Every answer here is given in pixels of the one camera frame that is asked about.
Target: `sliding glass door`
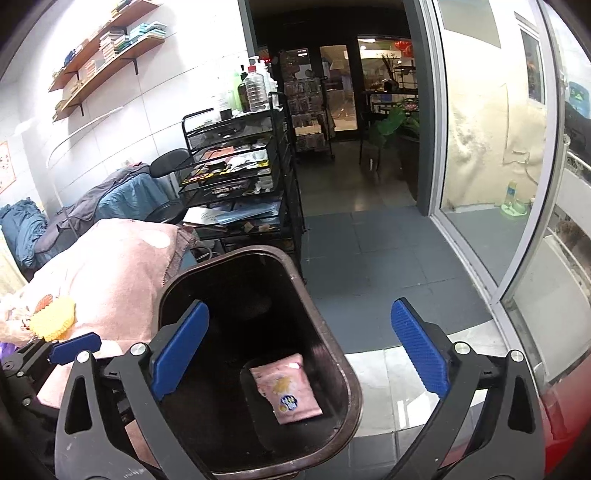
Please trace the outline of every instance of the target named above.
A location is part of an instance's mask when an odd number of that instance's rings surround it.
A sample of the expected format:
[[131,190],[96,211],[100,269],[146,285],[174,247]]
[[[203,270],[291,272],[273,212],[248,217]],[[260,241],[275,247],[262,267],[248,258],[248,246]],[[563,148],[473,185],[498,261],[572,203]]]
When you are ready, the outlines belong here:
[[535,0],[431,6],[447,90],[432,213],[492,306],[525,257],[551,186],[558,116],[550,39]]

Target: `metal screw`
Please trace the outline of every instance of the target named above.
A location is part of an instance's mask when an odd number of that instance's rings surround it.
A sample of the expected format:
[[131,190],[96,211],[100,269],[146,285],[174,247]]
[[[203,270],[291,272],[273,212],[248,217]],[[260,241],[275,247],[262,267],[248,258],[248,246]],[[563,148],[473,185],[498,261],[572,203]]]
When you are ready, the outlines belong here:
[[522,362],[524,359],[524,356],[523,356],[523,353],[521,353],[519,350],[513,350],[511,352],[511,358],[516,362]]
[[131,346],[129,351],[131,352],[131,355],[133,355],[133,356],[140,356],[145,353],[146,348],[147,347],[146,347],[145,343],[135,343],[134,345]]
[[80,362],[81,364],[86,362],[89,358],[90,358],[90,353],[88,353],[88,351],[86,351],[86,350],[84,350],[83,352],[80,352],[78,355],[76,355],[76,360],[78,360],[78,362]]
[[470,353],[470,345],[464,342],[458,342],[454,345],[454,349],[460,355],[467,355]]

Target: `pink snack packet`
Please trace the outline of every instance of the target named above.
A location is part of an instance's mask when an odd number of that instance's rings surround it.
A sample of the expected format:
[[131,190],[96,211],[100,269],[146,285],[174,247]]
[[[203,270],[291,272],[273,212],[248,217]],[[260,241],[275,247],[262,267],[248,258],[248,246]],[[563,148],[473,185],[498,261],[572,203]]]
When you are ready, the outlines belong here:
[[299,354],[251,368],[259,393],[273,406],[280,424],[322,415]]

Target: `blue gripper pad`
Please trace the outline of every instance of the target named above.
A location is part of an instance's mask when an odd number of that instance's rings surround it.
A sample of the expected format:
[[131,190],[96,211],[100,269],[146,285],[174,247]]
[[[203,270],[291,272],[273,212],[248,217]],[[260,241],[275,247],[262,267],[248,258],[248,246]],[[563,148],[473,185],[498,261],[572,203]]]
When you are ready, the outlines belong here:
[[56,343],[49,354],[49,363],[53,365],[67,365],[73,362],[76,355],[83,350],[98,352],[101,344],[100,337],[95,332],[80,335],[65,342]]
[[421,377],[427,391],[445,397],[449,390],[447,363],[414,313],[400,299],[392,305],[392,328]]
[[152,393],[162,400],[174,392],[209,328],[209,309],[195,300],[177,322],[180,326],[152,368]]

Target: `clear bottle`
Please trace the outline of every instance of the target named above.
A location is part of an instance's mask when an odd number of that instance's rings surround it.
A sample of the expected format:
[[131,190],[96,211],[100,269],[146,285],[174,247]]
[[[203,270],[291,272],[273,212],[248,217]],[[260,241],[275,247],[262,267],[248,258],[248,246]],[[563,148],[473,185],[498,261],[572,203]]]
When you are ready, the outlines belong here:
[[256,66],[250,65],[248,67],[248,75],[244,79],[244,84],[246,85],[246,94],[248,95],[251,112],[258,112],[269,108],[265,79],[263,75],[256,72]]
[[517,184],[513,180],[509,182],[507,185],[507,194],[505,195],[505,201],[503,205],[506,207],[511,207],[513,205],[513,201],[515,200],[515,191],[517,190]]

